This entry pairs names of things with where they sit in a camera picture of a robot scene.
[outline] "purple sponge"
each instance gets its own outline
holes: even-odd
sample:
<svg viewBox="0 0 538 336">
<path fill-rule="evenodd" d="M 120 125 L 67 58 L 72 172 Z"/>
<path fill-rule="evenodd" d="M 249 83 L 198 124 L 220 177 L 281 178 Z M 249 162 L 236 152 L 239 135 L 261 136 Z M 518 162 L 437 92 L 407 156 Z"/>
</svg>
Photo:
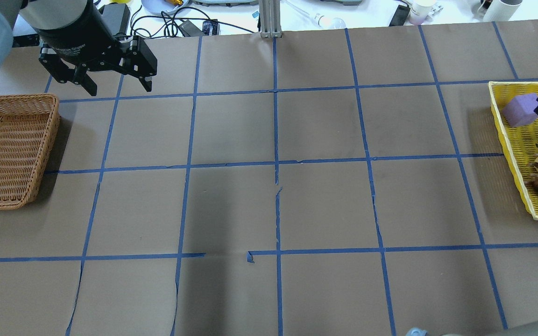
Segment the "purple sponge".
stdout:
<svg viewBox="0 0 538 336">
<path fill-rule="evenodd" d="M 516 96 L 503 108 L 502 114 L 512 127 L 531 124 L 538 118 L 534 109 L 538 106 L 537 94 Z"/>
</svg>

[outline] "cable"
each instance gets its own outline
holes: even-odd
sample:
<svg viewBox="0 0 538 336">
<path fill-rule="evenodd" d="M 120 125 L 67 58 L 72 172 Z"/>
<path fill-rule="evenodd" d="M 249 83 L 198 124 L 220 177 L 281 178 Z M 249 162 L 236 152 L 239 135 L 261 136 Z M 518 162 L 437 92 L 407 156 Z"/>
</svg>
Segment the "cable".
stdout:
<svg viewBox="0 0 538 336">
<path fill-rule="evenodd" d="M 138 8 L 137 11 L 134 12 L 134 14 L 132 14 L 132 17 L 130 18 L 130 35 L 138 35 L 138 36 L 140 36 L 142 38 L 145 38 L 145 39 L 177 37 L 177 34 L 180 32 L 180 29 L 179 29 L 179 25 L 178 25 L 176 20 L 179 20 L 181 22 L 184 22 L 185 20 L 211 20 L 211 17 L 209 17 L 209 15 L 207 15 L 207 13 L 203 12 L 201 9 L 198 9 L 198 8 L 195 8 L 195 7 L 190 7 L 190 6 L 185 6 L 185 7 L 178 8 L 177 11 L 175 11 L 171 16 L 167 12 L 162 11 L 161 15 L 143 15 L 143 16 L 138 17 L 137 19 L 135 19 L 137 13 L 139 13 L 139 11 L 141 11 L 141 9 L 142 9 L 142 5 Z M 205 18 L 200 18 L 200 17 L 176 17 L 176 15 L 180 11 L 182 11 L 184 9 L 194 9 L 195 11 L 198 11 L 199 13 L 202 13 L 205 16 Z M 153 34 L 151 34 L 151 31 L 146 29 L 146 28 L 135 28 L 138 21 L 140 21 L 141 19 L 146 19 L 146 18 L 163 19 L 163 25 L 156 32 L 154 32 Z M 248 30 L 247 28 L 242 28 L 240 26 L 232 25 L 231 23 L 222 22 L 222 21 L 217 21 L 217 22 L 222 24 L 222 25 L 231 26 L 231 27 L 234 27 L 234 28 L 244 30 L 246 32 L 254 33 L 252 30 Z M 162 30 L 163 30 L 163 35 L 162 36 L 156 36 Z"/>
</svg>

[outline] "cup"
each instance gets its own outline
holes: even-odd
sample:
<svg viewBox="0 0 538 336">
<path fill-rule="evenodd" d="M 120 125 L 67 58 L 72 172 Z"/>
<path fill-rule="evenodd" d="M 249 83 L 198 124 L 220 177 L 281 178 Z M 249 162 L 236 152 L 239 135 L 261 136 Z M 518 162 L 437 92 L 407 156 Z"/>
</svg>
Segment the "cup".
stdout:
<svg viewBox="0 0 538 336">
<path fill-rule="evenodd" d="M 420 25 L 427 19 L 431 7 L 435 5 L 435 0 L 414 0 L 410 9 L 408 22 L 415 26 Z"/>
<path fill-rule="evenodd" d="M 493 0 L 483 21 L 508 21 L 523 0 Z"/>
</svg>

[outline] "yellow plastic basket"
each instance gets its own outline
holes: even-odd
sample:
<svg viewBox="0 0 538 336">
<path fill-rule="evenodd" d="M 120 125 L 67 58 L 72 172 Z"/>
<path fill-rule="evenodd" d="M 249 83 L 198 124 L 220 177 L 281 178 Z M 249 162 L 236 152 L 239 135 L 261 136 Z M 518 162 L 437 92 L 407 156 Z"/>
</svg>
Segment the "yellow plastic basket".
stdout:
<svg viewBox="0 0 538 336">
<path fill-rule="evenodd" d="M 538 152 L 538 119 L 530 125 L 510 127 L 500 113 L 515 96 L 538 94 L 538 82 L 489 82 L 489 93 L 499 141 L 514 175 L 514 183 L 527 211 L 538 220 L 538 195 L 532 187 L 526 187 L 524 184 L 530 179 L 530 174 L 535 172 L 528 164 L 535 159 L 534 154 Z"/>
</svg>

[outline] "grid square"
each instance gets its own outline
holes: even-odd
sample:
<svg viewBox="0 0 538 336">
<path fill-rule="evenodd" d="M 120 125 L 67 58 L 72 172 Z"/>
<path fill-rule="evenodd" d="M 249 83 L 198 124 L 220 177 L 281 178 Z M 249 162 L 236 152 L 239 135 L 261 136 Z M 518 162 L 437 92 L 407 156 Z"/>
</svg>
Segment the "grid square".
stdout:
<svg viewBox="0 0 538 336">
<path fill-rule="evenodd" d="M 110 70 L 88 72 L 87 75 L 90 76 L 97 85 L 96 98 L 111 98 L 117 96 L 121 74 Z M 51 80 L 48 92 L 57 94 L 62 100 L 95 98 L 86 92 L 81 85 L 76 85 L 70 81 L 67 83 L 58 83 L 55 79 Z"/>
<path fill-rule="evenodd" d="M 98 176 L 45 175 L 37 200 L 0 211 L 0 257 L 81 255 Z"/>
<path fill-rule="evenodd" d="M 525 210 L 506 159 L 462 161 L 485 242 L 538 243 L 538 221 Z"/>
<path fill-rule="evenodd" d="M 151 96 L 180 94 L 194 91 L 197 38 L 147 40 L 147 46 L 157 57 L 157 75 L 153 76 L 152 91 L 146 92 L 137 78 L 125 76 L 121 96 Z"/>
<path fill-rule="evenodd" d="M 107 142 L 113 102 L 64 103 L 47 170 L 99 169 Z"/>
<path fill-rule="evenodd" d="M 186 164 L 191 119 L 192 98 L 121 100 L 105 166 Z"/>
<path fill-rule="evenodd" d="M 354 85 L 344 30 L 295 32 L 278 38 L 277 78 L 280 89 Z"/>
<path fill-rule="evenodd" d="M 490 22 L 422 26 L 439 81 L 513 79 Z"/>
<path fill-rule="evenodd" d="M 389 252 L 391 304 L 398 332 L 488 335 L 502 322 L 481 250 Z"/>
<path fill-rule="evenodd" d="M 280 93 L 278 111 L 280 160 L 365 156 L 354 90 Z"/>
<path fill-rule="evenodd" d="M 367 164 L 280 166 L 282 249 L 378 246 Z"/>
<path fill-rule="evenodd" d="M 361 90 L 371 156 L 453 154 L 434 85 Z"/>
<path fill-rule="evenodd" d="M 282 256 L 284 335 L 390 335 L 378 253 Z"/>
<path fill-rule="evenodd" d="M 203 38 L 199 92 L 271 89 L 273 39 L 259 38 L 257 34 Z"/>
<path fill-rule="evenodd" d="M 273 94 L 197 98 L 192 163 L 274 161 Z"/>
<path fill-rule="evenodd" d="M 0 95 L 43 93 L 49 73 L 39 63 L 40 47 L 12 48 L 0 67 Z"/>
<path fill-rule="evenodd" d="M 501 153 L 487 84 L 442 85 L 441 91 L 460 153 Z"/>
<path fill-rule="evenodd" d="M 182 260 L 176 336 L 275 336 L 276 258 L 206 255 Z"/>
<path fill-rule="evenodd" d="M 386 246 L 480 243 L 457 160 L 374 161 L 372 167 Z"/>
<path fill-rule="evenodd" d="M 184 169 L 107 172 L 88 255 L 177 253 Z"/>
<path fill-rule="evenodd" d="M 275 249 L 274 166 L 190 171 L 185 253 Z"/>
<path fill-rule="evenodd" d="M 538 321 L 538 248 L 490 249 L 508 327 Z"/>
<path fill-rule="evenodd" d="M 79 261 L 0 262 L 0 335 L 63 335 L 79 277 Z"/>
<path fill-rule="evenodd" d="M 71 335 L 169 335 L 175 271 L 175 259 L 87 261 Z"/>
<path fill-rule="evenodd" d="M 497 27 L 518 76 L 538 78 L 538 20 L 497 22 Z"/>
<path fill-rule="evenodd" d="M 359 85 L 433 82 L 416 26 L 358 28 L 349 34 Z"/>
</svg>

